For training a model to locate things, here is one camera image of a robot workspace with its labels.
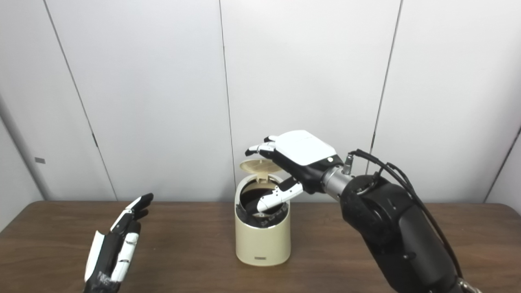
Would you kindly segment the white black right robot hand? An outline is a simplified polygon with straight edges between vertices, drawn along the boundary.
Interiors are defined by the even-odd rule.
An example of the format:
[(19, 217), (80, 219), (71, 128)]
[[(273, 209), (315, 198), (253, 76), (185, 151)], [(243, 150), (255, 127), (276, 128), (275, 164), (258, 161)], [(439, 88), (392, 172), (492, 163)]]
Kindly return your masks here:
[(253, 154), (269, 159), (290, 176), (271, 193), (247, 204), (245, 210), (248, 214), (264, 213), (304, 192), (330, 194), (326, 175), (343, 165), (331, 145), (305, 130), (268, 136), (264, 143), (250, 146), (245, 152), (246, 156)]

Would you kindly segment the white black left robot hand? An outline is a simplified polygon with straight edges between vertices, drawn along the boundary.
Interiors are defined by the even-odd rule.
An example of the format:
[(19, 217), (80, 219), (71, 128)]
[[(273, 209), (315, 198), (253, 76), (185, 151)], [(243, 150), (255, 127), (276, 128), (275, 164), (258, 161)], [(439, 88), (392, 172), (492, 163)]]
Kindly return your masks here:
[(117, 293), (136, 250), (139, 220), (148, 215), (153, 193), (141, 195), (119, 214), (109, 232), (95, 232), (84, 272), (84, 293)]

